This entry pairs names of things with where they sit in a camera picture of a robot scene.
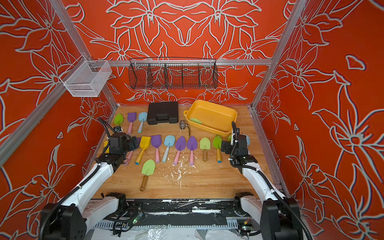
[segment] black tool case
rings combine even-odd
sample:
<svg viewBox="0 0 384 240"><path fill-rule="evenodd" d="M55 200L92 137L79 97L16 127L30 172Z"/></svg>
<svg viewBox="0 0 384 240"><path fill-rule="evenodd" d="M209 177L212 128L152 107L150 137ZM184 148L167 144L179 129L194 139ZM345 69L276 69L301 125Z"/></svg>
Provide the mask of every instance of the black tool case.
<svg viewBox="0 0 384 240"><path fill-rule="evenodd" d="M149 125L161 122L178 123L179 105L177 102L150 103L148 106L147 122Z"/></svg>

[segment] floral pattern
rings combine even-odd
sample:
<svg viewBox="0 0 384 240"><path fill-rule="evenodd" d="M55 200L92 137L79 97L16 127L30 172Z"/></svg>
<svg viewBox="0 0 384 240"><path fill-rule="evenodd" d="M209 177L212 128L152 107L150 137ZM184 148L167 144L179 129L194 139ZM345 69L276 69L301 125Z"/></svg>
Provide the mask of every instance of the floral pattern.
<svg viewBox="0 0 384 240"><path fill-rule="evenodd" d="M0 79L2 144L59 84L80 54L49 1L6 0L0 8L0 41L7 49Z"/></svg>
<svg viewBox="0 0 384 240"><path fill-rule="evenodd" d="M382 13L377 1L307 1L259 89L257 114L315 239L384 235L383 86L374 77L384 52L363 47L381 45L383 33L366 25ZM361 17L364 24L352 23Z"/></svg>
<svg viewBox="0 0 384 240"><path fill-rule="evenodd" d="M80 53L48 0L4 0L0 9L0 41L7 59L0 78L2 144L61 84ZM68 92L61 96L1 167L1 239L38 237L41 209L81 180L104 132L95 119L109 119L112 111L103 93L91 99Z"/></svg>
<svg viewBox="0 0 384 240"><path fill-rule="evenodd" d="M295 1L214 0L171 2L118 0L97 6L63 0L94 59L161 59L169 56L215 59L271 58ZM248 104L265 66L219 67L216 90L132 89L126 67L108 81L116 101L129 105L173 99Z"/></svg>
<svg viewBox="0 0 384 240"><path fill-rule="evenodd" d="M65 92L1 167L1 236L38 236L40 210L57 202L85 175L104 133L95 119L108 120L112 113L103 93L98 98L74 98ZM32 161L24 161L21 169L20 159L26 155Z"/></svg>

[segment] wire mesh basket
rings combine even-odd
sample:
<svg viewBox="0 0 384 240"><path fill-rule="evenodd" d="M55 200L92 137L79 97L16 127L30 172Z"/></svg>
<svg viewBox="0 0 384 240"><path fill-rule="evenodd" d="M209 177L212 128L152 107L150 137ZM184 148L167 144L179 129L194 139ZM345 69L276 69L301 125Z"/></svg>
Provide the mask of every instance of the wire mesh basket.
<svg viewBox="0 0 384 240"><path fill-rule="evenodd" d="M131 58L129 85L133 89L215 89L218 85L215 59Z"/></svg>
<svg viewBox="0 0 384 240"><path fill-rule="evenodd" d="M74 97L97 97L112 73L108 61L102 67L93 68L87 61L81 61L72 76L63 82L65 88Z"/></svg>

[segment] black wire basket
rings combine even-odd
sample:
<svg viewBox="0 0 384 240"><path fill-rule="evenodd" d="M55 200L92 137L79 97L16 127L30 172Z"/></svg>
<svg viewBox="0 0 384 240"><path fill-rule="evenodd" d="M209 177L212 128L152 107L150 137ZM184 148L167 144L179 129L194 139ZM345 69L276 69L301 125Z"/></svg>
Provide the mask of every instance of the black wire basket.
<svg viewBox="0 0 384 240"><path fill-rule="evenodd" d="M129 85L133 89L215 89L215 59L131 58Z"/></svg>

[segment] purple toy shovel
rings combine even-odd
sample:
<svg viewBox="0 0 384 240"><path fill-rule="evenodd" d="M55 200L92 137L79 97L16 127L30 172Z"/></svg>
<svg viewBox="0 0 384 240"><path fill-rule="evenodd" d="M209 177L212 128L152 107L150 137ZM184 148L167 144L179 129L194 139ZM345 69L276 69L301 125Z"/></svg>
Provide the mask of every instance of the purple toy shovel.
<svg viewBox="0 0 384 240"><path fill-rule="evenodd" d="M186 143L184 137L180 137L177 140L176 145L175 145L175 147L177 149L177 153L176 153L175 160L173 161L173 166L176 166L177 163L179 162L180 151L183 151L185 149L186 144L187 143Z"/></svg>
<svg viewBox="0 0 384 240"><path fill-rule="evenodd" d="M189 165L194 165L193 160L195 159L193 151L197 149L197 140L194 136L190 137L188 139L187 148L191 150L191 156L189 157Z"/></svg>
<svg viewBox="0 0 384 240"><path fill-rule="evenodd" d="M155 162L159 163L160 162L159 147L161 146L161 136L160 135L151 136L151 144L154 148L156 148Z"/></svg>
<svg viewBox="0 0 384 240"><path fill-rule="evenodd" d="M136 120L136 113L128 113L127 120L130 122L127 133L132 133L133 122Z"/></svg>
<svg viewBox="0 0 384 240"><path fill-rule="evenodd" d="M137 138L137 144L138 144L138 145L140 145L140 141L141 141L141 137L138 137L138 138ZM129 154L128 154L128 156L127 156L127 157L125 158L125 160L124 160L124 165L125 165L125 166L128 165L129 160L131 159L132 155L133 155L133 151L130 151Z"/></svg>

